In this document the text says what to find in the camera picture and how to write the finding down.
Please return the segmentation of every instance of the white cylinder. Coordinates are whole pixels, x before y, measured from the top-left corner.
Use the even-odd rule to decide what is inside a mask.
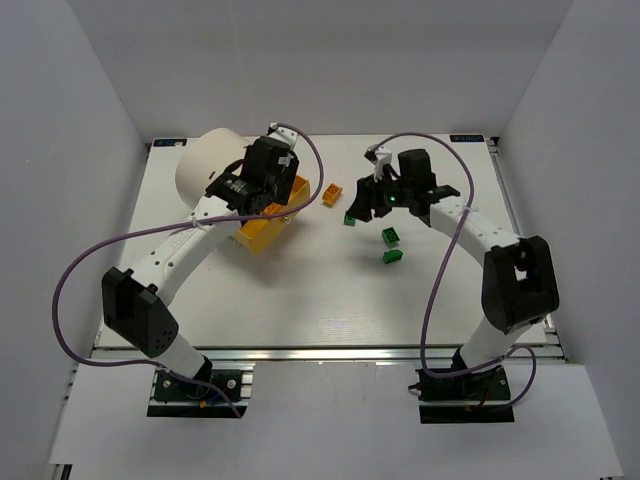
[[[176,188],[189,208],[197,205],[220,173],[244,158],[249,141],[229,130],[217,128],[187,146],[176,169]]]

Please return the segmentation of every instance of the purple cable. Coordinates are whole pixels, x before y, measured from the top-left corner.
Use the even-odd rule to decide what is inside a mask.
[[[318,195],[320,194],[320,191],[322,190],[322,185],[324,183],[324,165],[322,164],[322,158],[320,157],[320,153],[318,152],[318,149],[316,148],[311,138],[302,130],[296,127],[293,127],[291,125],[287,125],[286,123],[278,123],[277,125],[279,127],[287,128],[289,130],[296,132],[298,135],[304,138],[304,140],[309,144],[309,147],[313,151],[316,161],[318,162],[318,173],[319,173],[318,187],[313,192],[313,195],[311,195],[311,197],[306,202],[302,203],[301,205],[298,205],[295,208],[292,208],[291,210],[287,210],[285,212],[279,212],[273,215],[237,215],[237,216],[228,216],[228,217],[212,217],[212,218],[198,220],[198,222],[201,225],[213,225],[214,223],[220,223],[220,222],[236,222],[236,221],[244,222],[248,220],[284,217],[292,213],[297,213],[300,210],[308,207],[318,197]],[[122,235],[116,235],[115,237],[111,237],[99,243],[96,243],[94,246],[82,252],[75,260],[71,262],[71,264],[69,264],[69,266],[62,273],[62,276],[60,277],[60,280],[58,280],[58,284],[56,285],[56,288],[53,292],[53,299],[51,302],[51,318],[53,321],[53,331],[55,333],[56,339],[58,340],[58,343],[60,344],[60,347],[72,360],[82,365],[87,365],[90,367],[123,367],[126,365],[152,365],[157,368],[166,368],[158,362],[154,362],[153,360],[147,360],[147,359],[122,360],[117,362],[98,362],[96,360],[91,360],[88,358],[81,357],[80,355],[75,353],[73,350],[71,350],[71,347],[69,347],[69,344],[65,340],[64,335],[62,334],[62,330],[60,329],[60,316],[59,316],[60,296],[62,293],[62,288],[64,287],[64,284],[66,283],[71,273],[80,264],[80,262],[82,262],[85,258],[87,258],[92,253],[104,247],[107,247],[109,245],[112,245],[114,243],[121,242],[123,240],[129,240],[131,238],[136,238],[136,237],[143,237],[146,235],[153,235],[154,233],[162,233],[167,231],[181,230],[181,229],[188,229],[188,228],[193,228],[193,224],[191,222],[174,223],[174,224],[165,225],[162,227],[148,228],[146,230],[139,230],[137,232],[130,232],[130,233],[124,233]],[[175,372],[169,372],[169,374],[183,382],[187,382],[193,385],[199,385],[202,387],[207,387],[212,389],[213,391],[218,393],[220,397],[231,407],[231,410],[233,410],[233,413],[238,418],[242,417],[240,415],[240,412],[238,412],[238,409],[233,404],[233,402],[229,399],[229,397],[227,397],[220,388],[216,387],[212,383],[202,382],[200,380],[195,380],[193,378],[187,378]]]
[[[497,365],[500,362],[502,362],[505,358],[508,358],[511,355],[513,355],[514,352],[516,352],[517,350],[525,349],[531,354],[531,358],[532,358],[532,362],[533,362],[532,363],[532,368],[531,368],[531,377],[529,378],[529,381],[527,382],[527,385],[522,390],[520,395],[518,395],[514,400],[512,400],[511,402],[509,402],[508,404],[506,404],[506,405],[504,405],[504,406],[502,406],[500,408],[506,408],[508,406],[515,405],[517,402],[519,402],[528,393],[529,389],[531,388],[531,385],[533,385],[533,380],[534,380],[534,378],[536,376],[537,359],[536,359],[535,352],[531,349],[531,347],[528,347],[526,345],[518,345],[518,346],[515,346],[515,347],[511,348],[502,357],[498,357],[498,358],[496,358],[494,360],[490,360],[490,361],[485,362],[485,363],[483,363],[481,365],[477,365],[477,366],[472,367],[472,368],[467,368],[465,370],[459,370],[459,371],[456,371],[456,372],[438,373],[438,372],[434,372],[433,370],[430,370],[429,367],[427,366],[427,356],[426,356],[427,330],[429,328],[429,321],[431,320],[431,313],[433,311],[433,305],[435,303],[436,295],[438,294],[438,289],[440,288],[440,284],[442,283],[442,277],[444,277],[444,272],[447,269],[447,265],[449,264],[449,260],[451,259],[451,255],[453,254],[453,250],[454,250],[456,244],[458,243],[458,239],[460,238],[460,235],[462,233],[462,228],[464,226],[464,223],[467,220],[467,217],[469,216],[469,209],[471,208],[471,204],[473,203],[473,199],[475,197],[475,184],[473,183],[473,177],[471,176],[471,172],[469,171],[469,167],[467,167],[467,164],[464,162],[464,160],[458,154],[458,152],[456,152],[449,144],[447,144],[443,140],[440,140],[438,137],[434,137],[433,135],[429,135],[429,134],[426,134],[426,133],[420,133],[420,132],[396,133],[395,135],[391,135],[391,136],[385,138],[384,140],[382,140],[380,143],[370,147],[370,149],[371,150],[376,150],[376,149],[380,148],[381,146],[385,145],[387,142],[389,142],[389,141],[391,141],[391,140],[393,140],[395,138],[398,138],[398,137],[422,137],[422,138],[426,138],[426,139],[432,140],[432,141],[434,141],[436,143],[439,143],[440,145],[442,145],[444,148],[446,148],[455,157],[455,159],[458,161],[458,163],[460,164],[460,166],[464,170],[464,173],[466,174],[467,180],[469,182],[469,198],[467,200],[466,209],[464,210],[464,212],[462,212],[462,215],[460,216],[460,222],[458,222],[458,225],[456,226],[456,230],[455,230],[453,236],[451,237],[451,242],[449,242],[449,246],[447,247],[447,251],[445,252],[444,257],[442,258],[442,263],[440,264],[440,268],[438,269],[438,273],[436,275],[436,279],[433,282],[433,287],[431,289],[431,293],[429,294],[429,300],[427,302],[427,309],[426,309],[426,311],[424,313],[424,320],[422,322],[422,331],[421,331],[421,334],[420,334],[420,363],[422,364],[422,369],[424,370],[424,372],[427,375],[429,375],[432,378],[455,378],[455,377],[461,377],[463,375],[468,375],[470,373],[474,373],[474,372],[477,372],[479,370],[484,370],[485,368]]]

